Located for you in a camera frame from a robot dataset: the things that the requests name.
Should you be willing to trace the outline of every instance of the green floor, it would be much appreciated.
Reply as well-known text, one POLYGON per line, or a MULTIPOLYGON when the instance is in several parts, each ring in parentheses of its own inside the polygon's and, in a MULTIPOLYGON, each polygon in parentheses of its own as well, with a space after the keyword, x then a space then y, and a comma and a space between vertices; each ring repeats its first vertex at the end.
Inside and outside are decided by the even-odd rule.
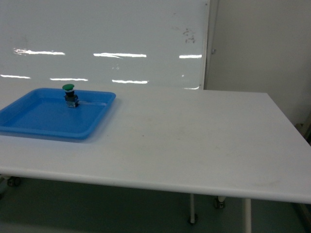
MULTIPOLYGON (((199 220, 187 223, 189 195, 141 189, 23 179, 0 185, 0 233, 241 233, 242 201, 196 195, 199 220)), ((252 200, 254 233, 304 233, 290 203, 252 200)))

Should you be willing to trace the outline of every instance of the blue tray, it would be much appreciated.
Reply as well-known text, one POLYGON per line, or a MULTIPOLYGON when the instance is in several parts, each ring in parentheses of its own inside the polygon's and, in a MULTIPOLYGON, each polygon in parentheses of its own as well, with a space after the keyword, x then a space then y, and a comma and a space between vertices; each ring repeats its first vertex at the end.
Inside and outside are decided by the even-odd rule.
POLYGON ((76 90, 80 105, 68 108, 62 89, 36 89, 0 111, 0 132, 85 139, 116 97, 112 92, 76 90))

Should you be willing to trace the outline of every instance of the table top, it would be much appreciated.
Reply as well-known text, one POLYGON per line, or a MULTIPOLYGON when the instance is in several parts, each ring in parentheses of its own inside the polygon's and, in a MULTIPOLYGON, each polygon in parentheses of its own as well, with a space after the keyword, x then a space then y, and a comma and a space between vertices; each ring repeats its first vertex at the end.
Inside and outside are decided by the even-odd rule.
MULTIPOLYGON (((59 83, 2 80, 0 108, 59 83)), ((264 93, 97 85, 117 97, 85 141, 0 135, 0 174, 311 203, 311 148, 264 93)))

